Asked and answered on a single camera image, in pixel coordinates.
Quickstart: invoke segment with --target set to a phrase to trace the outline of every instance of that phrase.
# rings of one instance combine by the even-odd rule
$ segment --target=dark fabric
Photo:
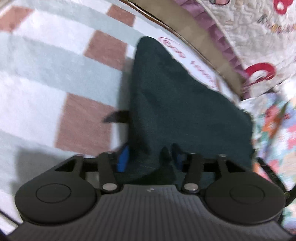
[[[248,114],[194,80],[155,39],[138,43],[130,92],[131,159],[126,172],[117,174],[119,182],[180,185],[184,174],[161,157],[173,143],[206,158],[223,153],[251,168]],[[211,178],[206,175],[204,185]]]

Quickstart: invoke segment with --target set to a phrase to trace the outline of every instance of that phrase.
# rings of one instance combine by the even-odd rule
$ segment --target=ridged plastic surface
[[[104,195],[84,217],[60,226],[25,222],[9,238],[13,241],[263,241],[289,240],[277,223],[239,226],[211,214],[197,196],[175,186],[125,185]]]

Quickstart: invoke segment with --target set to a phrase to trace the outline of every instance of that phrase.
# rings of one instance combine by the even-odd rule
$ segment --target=colorful floral pattern
[[[255,122],[254,147],[258,150],[257,155],[290,190],[296,184],[296,103],[287,103],[276,93],[264,94],[261,98],[261,106],[252,113]],[[269,180],[258,164],[255,164],[254,171]],[[284,210],[283,226],[291,233],[296,232],[295,200]]]

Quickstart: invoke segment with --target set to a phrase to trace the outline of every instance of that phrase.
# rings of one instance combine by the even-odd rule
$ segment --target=light blue stripe
[[[0,33],[0,43],[0,70],[127,108],[127,80],[121,71],[73,52],[4,32]]]
[[[61,0],[17,0],[18,6],[37,9],[80,22],[91,28],[107,33],[129,45],[136,46],[143,36],[130,26],[102,14],[92,8]]]
[[[75,155],[74,152],[42,146],[2,131],[0,153],[0,189],[12,195],[27,181]]]

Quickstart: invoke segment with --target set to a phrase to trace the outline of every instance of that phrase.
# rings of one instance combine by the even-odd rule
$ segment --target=black strap
[[[296,185],[290,191],[288,191],[285,185],[282,183],[281,179],[277,176],[276,173],[274,173],[274,171],[270,168],[269,165],[265,163],[265,161],[262,158],[258,157],[257,162],[260,164],[260,166],[268,175],[268,177],[271,179],[271,181],[274,184],[276,184],[285,193],[286,195],[285,207],[290,205],[293,202],[293,200],[296,198]]]

